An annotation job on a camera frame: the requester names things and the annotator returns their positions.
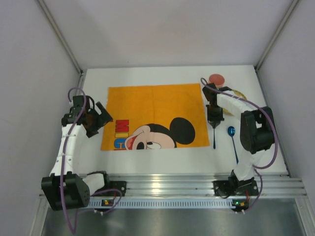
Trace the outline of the blue metal fork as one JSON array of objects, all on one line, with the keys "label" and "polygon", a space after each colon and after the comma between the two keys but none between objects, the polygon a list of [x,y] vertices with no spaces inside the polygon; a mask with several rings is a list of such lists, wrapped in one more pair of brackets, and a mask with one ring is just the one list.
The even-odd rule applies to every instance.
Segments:
[{"label": "blue metal fork", "polygon": [[216,149],[216,129],[213,128],[213,149]]}]

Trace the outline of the pink plastic cup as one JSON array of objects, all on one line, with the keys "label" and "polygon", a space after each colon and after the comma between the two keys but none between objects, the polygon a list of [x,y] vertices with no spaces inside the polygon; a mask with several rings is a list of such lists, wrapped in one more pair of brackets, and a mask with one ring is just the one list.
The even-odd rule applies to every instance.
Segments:
[{"label": "pink plastic cup", "polygon": [[215,84],[217,88],[222,88],[225,83],[225,78],[221,74],[212,74],[209,76],[208,82]]}]

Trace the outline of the orange cartoon print cloth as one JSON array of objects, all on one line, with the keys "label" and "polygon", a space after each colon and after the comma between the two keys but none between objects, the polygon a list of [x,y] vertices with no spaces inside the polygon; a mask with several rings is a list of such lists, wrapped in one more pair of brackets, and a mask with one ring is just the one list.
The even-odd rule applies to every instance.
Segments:
[{"label": "orange cartoon print cloth", "polygon": [[112,87],[102,151],[209,146],[200,84]]}]

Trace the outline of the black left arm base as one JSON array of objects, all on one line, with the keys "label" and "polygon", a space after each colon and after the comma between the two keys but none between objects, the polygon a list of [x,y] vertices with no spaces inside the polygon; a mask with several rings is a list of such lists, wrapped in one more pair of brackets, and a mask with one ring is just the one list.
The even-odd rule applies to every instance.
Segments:
[{"label": "black left arm base", "polygon": [[126,194],[127,182],[111,180],[105,183],[101,188],[98,188],[92,196],[106,196],[106,197],[119,197],[120,192],[124,197]]}]

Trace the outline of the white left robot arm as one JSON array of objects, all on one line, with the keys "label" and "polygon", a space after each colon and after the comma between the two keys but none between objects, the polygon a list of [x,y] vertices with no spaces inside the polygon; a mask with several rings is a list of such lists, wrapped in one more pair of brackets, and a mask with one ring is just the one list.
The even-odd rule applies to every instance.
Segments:
[{"label": "white left robot arm", "polygon": [[62,138],[56,162],[41,188],[54,211],[87,207],[91,195],[109,185],[105,171],[91,172],[81,178],[75,172],[84,141],[98,134],[100,128],[112,122],[112,117],[100,102],[90,96],[74,96],[69,113],[62,118]]}]

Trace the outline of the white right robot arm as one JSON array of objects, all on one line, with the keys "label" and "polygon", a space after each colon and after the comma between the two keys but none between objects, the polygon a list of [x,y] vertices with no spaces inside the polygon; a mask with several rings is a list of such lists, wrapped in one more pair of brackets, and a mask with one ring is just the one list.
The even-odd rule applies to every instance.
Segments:
[{"label": "white right robot arm", "polygon": [[[232,170],[228,183],[232,191],[252,185],[254,172],[269,168],[275,162],[278,152],[278,137],[275,129],[272,109],[259,107],[253,102],[239,97],[229,87],[216,88],[201,79],[202,91],[209,102],[207,121],[215,129],[224,121],[223,111],[228,110],[240,122],[240,142],[246,153],[237,158],[237,165]],[[274,154],[269,164],[258,166],[263,153],[274,145]]]}]

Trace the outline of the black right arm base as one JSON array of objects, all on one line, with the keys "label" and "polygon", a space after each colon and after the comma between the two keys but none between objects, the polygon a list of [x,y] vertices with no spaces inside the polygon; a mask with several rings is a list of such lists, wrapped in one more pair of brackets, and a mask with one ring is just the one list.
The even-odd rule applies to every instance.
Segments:
[{"label": "black right arm base", "polygon": [[254,177],[247,180],[238,180],[232,172],[227,180],[213,181],[215,196],[227,199],[234,196],[257,196],[259,190]]}]

